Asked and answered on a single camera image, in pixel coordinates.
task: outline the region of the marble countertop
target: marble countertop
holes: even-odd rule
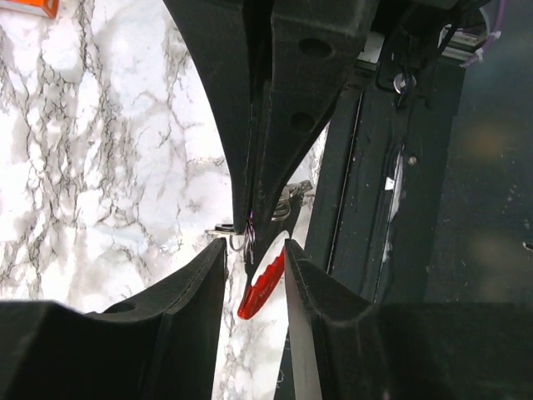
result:
[[[188,263],[232,219],[207,98],[162,0],[0,10],[0,298],[102,311]],[[321,136],[292,181],[317,180]],[[303,244],[310,207],[295,238]],[[279,253],[273,245],[265,262]],[[213,398],[271,399],[286,332],[280,283],[251,321],[230,253]]]

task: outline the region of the orange box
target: orange box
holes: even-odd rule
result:
[[[0,0],[0,8],[55,18],[59,0]]]

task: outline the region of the orange object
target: orange object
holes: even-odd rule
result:
[[[281,275],[285,271],[285,251],[266,267],[265,272],[257,279],[254,286],[247,287],[237,315],[242,319],[250,319],[265,305],[274,291]]]
[[[55,18],[59,0],[0,0],[0,8]]]

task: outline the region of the gray marble vein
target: gray marble vein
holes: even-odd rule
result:
[[[188,263],[211,240],[206,228],[231,221],[217,128],[161,0],[62,1],[55,20],[0,10],[0,128],[0,298],[102,311]],[[293,182],[316,182],[324,140]],[[241,255],[229,257],[213,398],[270,399],[284,287],[240,320],[245,274]]]

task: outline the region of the white label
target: white label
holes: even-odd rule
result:
[[[47,17],[47,14],[42,8],[30,6],[29,4],[22,4],[21,2],[11,2],[10,0],[0,0],[0,8],[7,8],[9,10],[22,11],[24,13],[31,13]]]

